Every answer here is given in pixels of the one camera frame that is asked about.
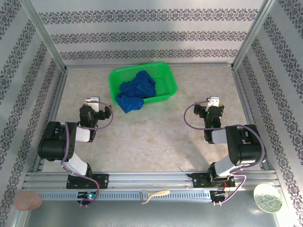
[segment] green plastic basket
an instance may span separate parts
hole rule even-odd
[[[118,104],[116,96],[121,92],[119,87],[122,82],[133,80],[137,73],[142,70],[147,71],[148,74],[156,81],[156,96],[145,98],[145,104],[167,100],[177,92],[177,84],[168,64],[157,62],[132,66],[112,71],[109,75],[110,93],[114,103]]]

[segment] blue towel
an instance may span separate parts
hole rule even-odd
[[[156,82],[143,70],[132,81],[120,85],[121,93],[116,96],[116,100],[124,113],[140,110],[144,105],[144,98],[156,95],[155,87]]]

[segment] metal table surface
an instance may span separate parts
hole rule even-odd
[[[44,201],[28,213],[26,227],[275,227],[275,214],[260,210],[252,191],[238,192],[220,206],[199,202],[97,201],[88,208],[75,201]]]

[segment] patterned wallpaper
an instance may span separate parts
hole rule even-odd
[[[18,0],[0,0],[0,227],[9,225],[62,72]]]
[[[303,226],[303,1],[278,0],[238,74],[296,226]]]
[[[66,65],[232,63],[263,0],[32,0]]]

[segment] white plate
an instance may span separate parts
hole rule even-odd
[[[254,199],[258,207],[267,213],[276,213],[282,208],[282,197],[273,186],[262,183],[254,190]]]

